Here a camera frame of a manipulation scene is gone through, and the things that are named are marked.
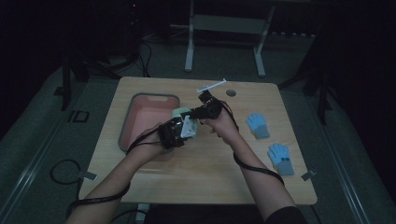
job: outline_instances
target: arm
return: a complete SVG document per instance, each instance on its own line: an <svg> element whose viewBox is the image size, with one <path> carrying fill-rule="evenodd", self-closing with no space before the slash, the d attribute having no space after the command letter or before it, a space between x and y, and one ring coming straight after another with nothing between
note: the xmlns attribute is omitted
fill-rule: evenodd
<svg viewBox="0 0 396 224"><path fill-rule="evenodd" d="M217 133L226 144L230 145L233 153L240 161L249 166L267 169L238 132L232 119L224 109L217 119L204 119L201 120L201 122L212 127L213 131ZM250 193L264 220L280 208L296 206L288 191L275 177L249 171L244 168L241 168L241 170Z"/></svg>
<svg viewBox="0 0 396 224"><path fill-rule="evenodd" d="M157 133L153 133L142 142L160 142L160 138ZM153 160L163 150L162 144L135 147L86 198L100 198L120 193L131 182L136 171ZM108 203L78 206L66 223L110 223L119 204L120 199Z"/></svg>

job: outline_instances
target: gray carpet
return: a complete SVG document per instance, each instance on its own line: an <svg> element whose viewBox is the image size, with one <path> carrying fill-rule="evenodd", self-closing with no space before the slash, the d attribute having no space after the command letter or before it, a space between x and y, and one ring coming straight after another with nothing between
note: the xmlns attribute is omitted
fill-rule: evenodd
<svg viewBox="0 0 396 224"><path fill-rule="evenodd" d="M186 56L185 36L179 35L170 43L148 42L152 57L148 67L153 77L196 78L230 81L271 82L278 84L292 77L306 51L311 38L270 35L262 54L267 77L257 76L252 49L208 42L198 38L195 46L194 64L191 73L184 72ZM148 49L142 47L147 58ZM136 64L120 72L123 76L141 76L141 67ZM89 83L74 82L75 101L68 111L61 112L62 99L53 96L60 85L60 71L52 75L35 97L29 108L0 143L1 195L5 204L16 185L23 169L41 148L42 142L49 142L48 150L37 168L38 173L30 188L21 195L19 203L9 216L9 223L63 223L65 210L75 199L76 185L63 186L50 180L50 168L63 159L74 159L84 170L88 167L97 138L106 118L117 81L105 77L93 77ZM318 97L302 94L304 80L281 91L295 131L305 163L309 170L318 174L312 181L318 195L313 206L322 223L365 223L355 219L345 195L344 185L334 169L332 153L334 146L346 167L353 186L361 199L362 207L371 223L396 223L394 203L381 185L376 172L367 157L364 147L345 112L329 98L332 110L326 114L328 125L323 127L315 110ZM67 122L71 111L89 111L86 123ZM58 129L51 129L60 120ZM46 140L49 132L56 135ZM66 163L56 170L56 176L63 181L74 180L77 169ZM119 212L134 208L135 204L123 203ZM318 223L310 206L300 206L309 223ZM127 223L128 216L116 223Z"/></svg>

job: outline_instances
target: light blue object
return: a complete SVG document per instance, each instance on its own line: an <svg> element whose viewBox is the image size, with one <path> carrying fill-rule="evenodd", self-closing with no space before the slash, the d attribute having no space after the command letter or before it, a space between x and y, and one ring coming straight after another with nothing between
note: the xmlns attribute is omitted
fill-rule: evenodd
<svg viewBox="0 0 396 224"><path fill-rule="evenodd" d="M246 122L248 127L254 133L254 136L256 136L257 139L262 139L270 136L267 130L265 117L263 115L258 113L251 114L247 116Z"/></svg>
<svg viewBox="0 0 396 224"><path fill-rule="evenodd" d="M279 174L294 175L294 170L290 161L289 148L279 143L272 144L269 148L268 156Z"/></svg>

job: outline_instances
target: table leg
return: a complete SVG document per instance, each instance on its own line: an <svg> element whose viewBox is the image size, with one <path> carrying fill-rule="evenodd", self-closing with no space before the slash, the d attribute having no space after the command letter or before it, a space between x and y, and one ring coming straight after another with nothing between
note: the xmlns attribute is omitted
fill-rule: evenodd
<svg viewBox="0 0 396 224"><path fill-rule="evenodd" d="M148 212L149 211L149 203L139 203L137 205L137 210ZM145 223L146 215L140 212L136 213L136 218L134 219L135 224L143 224Z"/></svg>
<svg viewBox="0 0 396 224"><path fill-rule="evenodd" d="M194 0L190 0L190 4L189 45L187 46L186 65L184 67L186 72L192 70L192 59L194 55Z"/></svg>
<svg viewBox="0 0 396 224"><path fill-rule="evenodd" d="M267 20L262 27L262 37L260 38L259 44L253 48L254 59L256 60L257 72L259 77L265 77L264 65L262 64L262 47L264 46L265 38L268 35L268 30L270 28L271 20L274 16L275 7L271 7L268 14Z"/></svg>

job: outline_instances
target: black cable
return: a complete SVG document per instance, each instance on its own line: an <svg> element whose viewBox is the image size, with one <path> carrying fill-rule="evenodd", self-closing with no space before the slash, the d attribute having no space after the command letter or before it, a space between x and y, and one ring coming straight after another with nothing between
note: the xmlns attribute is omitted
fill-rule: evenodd
<svg viewBox="0 0 396 224"><path fill-rule="evenodd" d="M143 77L145 77L146 76L146 66L145 66L145 63L143 62L143 57L140 53L138 55L138 59L139 59L140 65L142 65Z"/></svg>
<svg viewBox="0 0 396 224"><path fill-rule="evenodd" d="M118 74L115 74L112 72L110 69L105 68L102 66L99 62L93 61L90 58L88 58L86 55L84 55L81 52L77 52L77 56L80 57L80 59L85 62L85 65L89 66L90 68L97 69L98 71L102 72L108 77L114 78L114 79L120 79L121 77Z"/></svg>
<svg viewBox="0 0 396 224"><path fill-rule="evenodd" d="M225 111L228 113L228 115L231 117L231 119L233 120L233 123L235 124L236 129L239 131L239 127L238 127L238 125L236 125L235 118L233 117L233 111L227 105L227 103L225 103L224 101L220 101L220 102L222 104L222 108L224 108ZM285 182L283 182L283 179L282 179L282 177L279 174L277 174L277 173L275 173L275 172L273 172L271 170L268 170L268 169L249 166L249 165L243 163L242 161L240 161L239 158L235 154L233 154L233 159L235 160L236 164L238 164L239 166L241 166L241 167L243 167L243 168L245 168L247 170L250 170L250 171L255 171L255 172L260 172L260 173L263 173L263 174L271 175L271 176L277 178L282 183L282 185L285 185Z"/></svg>
<svg viewBox="0 0 396 224"><path fill-rule="evenodd" d="M150 132L148 132L148 133L146 133L146 134L143 134L143 135L140 135L139 137L137 137L136 140L134 140L134 141L132 142L132 144L128 147L128 150L127 150L126 154L128 154L133 148L135 148L135 147L137 147L137 146L144 145L144 144L156 144L156 143L158 143L158 142L155 142L155 143L140 143L140 142L143 141L145 138L147 138L147 137L148 137L149 135L151 135L152 133L157 132L157 131L161 128L161 126L162 126L162 125L160 125L160 126L159 126L158 128L156 128L156 129L151 130Z"/></svg>
<svg viewBox="0 0 396 224"><path fill-rule="evenodd" d="M75 209L77 206L86 205L86 204L93 204L93 203L107 203L107 202L111 202L111 201L114 201L114 200L117 200L117 199L121 198L129 190L130 184L128 184L128 186L122 192L120 192L118 194L115 194L115 195L112 195L112 196L80 200L79 197L78 197L78 193L79 193L79 190L81 189L81 186L82 186L82 179L81 178L78 178L77 180L74 180L74 181L68 181L68 182L64 182L64 181L61 181L61 180L58 180L57 178L55 178L55 175L54 175L55 169L60 164L62 164L64 162L72 162L72 163L74 163L77 166L79 172L81 171L81 167L79 166L79 164L76 161L71 160L71 159L65 159L65 160L58 161L55 165L53 165L51 167L51 169L49 171L50 178L55 183L58 183L60 185L78 184L77 193L76 193L76 200L74 202L70 203L67 206L66 218L68 218L70 216L70 214L73 212L73 209Z"/></svg>
<svg viewBox="0 0 396 224"><path fill-rule="evenodd" d="M60 181L60 180L56 179L56 178L55 178L55 175L54 175L54 173L53 173L53 172L55 171L55 169L56 169L60 164L62 164L62 163L64 163L64 162L73 162L73 163L77 166L78 171L79 171L79 172L81 171L81 167L79 166L78 162L76 162L76 161L74 161L74 160L71 160L71 159L65 159L65 160L58 161L55 165L52 166L52 168L51 168L50 171L49 171L49 176L50 176L50 178L51 178L52 181L54 181L55 183L58 183L58 184L60 184L60 185L78 184L77 192L76 192L76 200L78 200L78 193L79 193L79 189L80 189L81 186L82 186L82 179L77 178L77 180L74 180L74 181L63 182L63 181Z"/></svg>
<svg viewBox="0 0 396 224"><path fill-rule="evenodd" d="M151 60L151 54L152 54L152 50L151 47L146 44L145 42L142 42L142 45L146 46L148 48L148 60L146 61L146 70L145 70L145 75L146 77L151 77L151 75L149 74L149 61Z"/></svg>
<svg viewBox="0 0 396 224"><path fill-rule="evenodd" d="M249 165L243 163L242 161L240 161L239 158L235 154L233 154L233 159L235 160L236 164L238 164L242 168L245 168L250 171L263 173L266 175L271 175L271 176L277 178L280 181L280 183L282 183L282 185L285 185L285 182L283 182L282 177L279 174L275 173L274 171L270 171L268 169L264 169L264 168L260 168L260 167L249 166Z"/></svg>

